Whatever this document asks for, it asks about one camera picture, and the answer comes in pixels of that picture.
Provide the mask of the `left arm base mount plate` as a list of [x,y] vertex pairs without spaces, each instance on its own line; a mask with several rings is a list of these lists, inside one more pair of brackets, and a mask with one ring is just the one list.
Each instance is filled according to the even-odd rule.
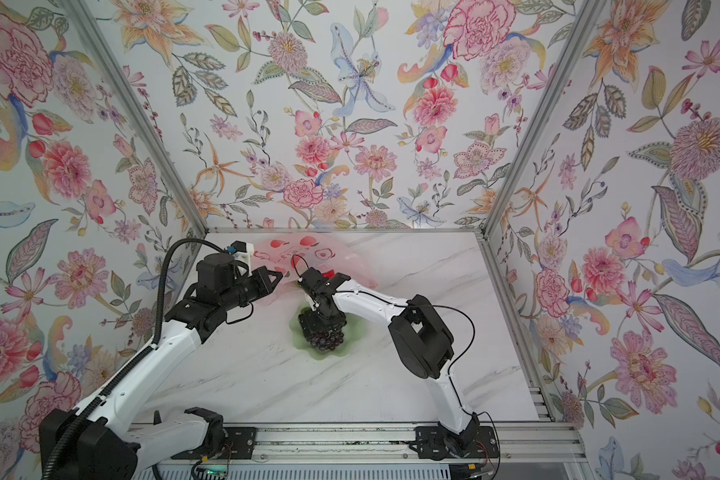
[[206,436],[207,459],[251,460],[258,429],[255,427],[213,427]]

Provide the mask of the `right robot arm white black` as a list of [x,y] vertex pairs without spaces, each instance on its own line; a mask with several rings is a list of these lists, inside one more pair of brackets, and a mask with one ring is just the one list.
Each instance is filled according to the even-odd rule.
[[348,315],[385,326],[402,365],[427,384],[445,448],[456,457],[464,457],[476,442],[480,421],[461,400],[451,375],[450,368],[457,359],[454,336],[437,307],[422,295],[408,300],[395,298],[345,274],[327,277],[314,268],[307,269],[298,284],[310,302],[298,316],[307,343],[320,352],[337,350],[345,341]]

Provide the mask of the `light green fruit plate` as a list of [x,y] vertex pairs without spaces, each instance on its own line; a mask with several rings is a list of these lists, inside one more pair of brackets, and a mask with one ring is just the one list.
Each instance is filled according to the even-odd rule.
[[297,350],[305,351],[314,360],[345,357],[367,335],[365,321],[351,314],[346,315],[346,322],[341,328],[331,327],[328,330],[305,331],[302,328],[302,316],[311,312],[308,304],[302,302],[288,326],[293,346]]

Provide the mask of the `dark purple grape bunch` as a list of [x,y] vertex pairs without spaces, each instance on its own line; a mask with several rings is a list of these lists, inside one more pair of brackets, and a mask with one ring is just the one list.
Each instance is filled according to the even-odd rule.
[[303,331],[310,347],[319,352],[335,351],[344,343],[344,333],[340,328],[328,330],[307,329]]

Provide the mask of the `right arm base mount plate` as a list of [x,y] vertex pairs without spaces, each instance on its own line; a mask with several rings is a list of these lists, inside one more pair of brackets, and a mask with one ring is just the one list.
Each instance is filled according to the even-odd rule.
[[419,426],[409,446],[419,459],[483,459],[500,457],[499,441],[490,426],[480,426],[455,434],[441,425]]

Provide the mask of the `pink plastic bag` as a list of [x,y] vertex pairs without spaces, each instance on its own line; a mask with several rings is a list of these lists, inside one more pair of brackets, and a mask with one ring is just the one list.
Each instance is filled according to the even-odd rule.
[[365,287],[376,288],[374,278],[367,261],[349,246],[319,233],[289,233],[254,243],[253,266],[264,266],[283,273],[284,278],[275,292],[267,296],[262,303],[270,305],[284,295],[298,290],[298,274],[307,268],[315,268],[321,273],[334,270],[343,273]]

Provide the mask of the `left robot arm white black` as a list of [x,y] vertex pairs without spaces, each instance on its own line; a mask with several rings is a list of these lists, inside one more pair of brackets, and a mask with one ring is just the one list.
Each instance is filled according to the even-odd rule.
[[197,280],[170,310],[157,307],[153,338],[115,375],[69,410],[54,409],[39,427],[45,479],[129,479],[186,452],[209,459],[228,441],[222,415],[191,407],[171,421],[129,431],[167,377],[216,329],[229,311],[272,294],[282,273],[251,268],[222,251],[196,265]]

